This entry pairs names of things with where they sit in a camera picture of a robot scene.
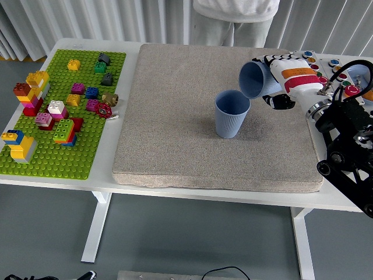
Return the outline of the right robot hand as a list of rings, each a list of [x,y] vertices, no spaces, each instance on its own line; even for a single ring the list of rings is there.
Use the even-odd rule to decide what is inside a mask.
[[[263,55],[253,59],[270,70],[273,79],[280,85],[281,94],[266,94],[262,98],[275,110],[288,110],[299,103],[307,112],[323,98],[318,91],[323,88],[316,72],[302,58],[289,55]]]

